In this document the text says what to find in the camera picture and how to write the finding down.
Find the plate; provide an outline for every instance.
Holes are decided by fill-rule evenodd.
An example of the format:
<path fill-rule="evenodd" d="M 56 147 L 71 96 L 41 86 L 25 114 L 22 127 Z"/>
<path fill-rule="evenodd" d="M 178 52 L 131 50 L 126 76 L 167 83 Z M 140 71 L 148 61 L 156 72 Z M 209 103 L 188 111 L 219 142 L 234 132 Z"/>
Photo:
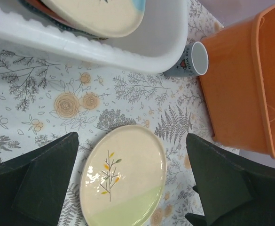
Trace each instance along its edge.
<path fill-rule="evenodd" d="M 79 30 L 100 37 L 124 37 L 141 23 L 145 0 L 42 0 Z"/>
<path fill-rule="evenodd" d="M 165 150 L 138 125 L 119 127 L 93 149 L 84 166 L 80 203 L 89 226 L 142 226 L 161 198 Z"/>

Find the gray mug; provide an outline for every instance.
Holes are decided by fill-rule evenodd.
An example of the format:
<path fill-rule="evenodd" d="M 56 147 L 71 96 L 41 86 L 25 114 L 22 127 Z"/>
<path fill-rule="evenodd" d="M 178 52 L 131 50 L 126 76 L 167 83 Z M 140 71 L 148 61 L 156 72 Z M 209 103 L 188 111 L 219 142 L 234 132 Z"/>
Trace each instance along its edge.
<path fill-rule="evenodd" d="M 196 77 L 208 70 L 208 55 L 205 46 L 197 41 L 187 45 L 179 61 L 164 72 L 168 77 Z"/>

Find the plastic tablecloth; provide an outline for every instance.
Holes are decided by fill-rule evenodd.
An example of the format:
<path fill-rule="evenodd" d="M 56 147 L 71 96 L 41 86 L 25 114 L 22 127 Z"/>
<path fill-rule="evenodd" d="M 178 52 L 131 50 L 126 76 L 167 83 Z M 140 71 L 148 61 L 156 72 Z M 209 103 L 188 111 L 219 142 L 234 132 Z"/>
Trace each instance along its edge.
<path fill-rule="evenodd" d="M 221 24 L 190 1 L 187 43 L 218 31 Z M 166 78 L 93 64 L 57 64 L 0 48 L 0 163 L 75 131 L 79 151 L 60 226 L 86 225 L 79 180 L 93 146 L 109 131 L 140 124 L 154 132 L 168 160 L 165 190 L 146 226 L 186 226 L 188 212 L 202 214 L 185 138 L 212 142 L 212 128 L 197 78 Z M 239 153 L 237 149 L 227 148 Z"/>

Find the white tub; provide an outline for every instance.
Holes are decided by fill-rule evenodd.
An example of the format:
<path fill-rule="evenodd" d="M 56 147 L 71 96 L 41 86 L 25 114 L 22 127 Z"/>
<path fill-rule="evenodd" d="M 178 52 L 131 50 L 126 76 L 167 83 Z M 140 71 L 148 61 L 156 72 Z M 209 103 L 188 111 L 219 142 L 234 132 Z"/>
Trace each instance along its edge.
<path fill-rule="evenodd" d="M 17 0 L 0 0 L 0 47 L 54 62 L 84 61 L 161 73 L 178 61 L 185 47 L 188 5 L 189 0 L 147 0 L 143 21 L 135 32 L 99 42 L 61 32 Z"/>

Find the orange plastic bin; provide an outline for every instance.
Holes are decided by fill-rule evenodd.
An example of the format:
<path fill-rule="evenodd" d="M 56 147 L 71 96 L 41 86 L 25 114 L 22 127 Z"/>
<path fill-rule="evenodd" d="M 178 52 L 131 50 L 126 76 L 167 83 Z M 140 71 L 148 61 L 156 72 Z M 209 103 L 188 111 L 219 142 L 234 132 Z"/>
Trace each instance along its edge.
<path fill-rule="evenodd" d="M 275 159 L 275 5 L 202 41 L 215 141 Z"/>

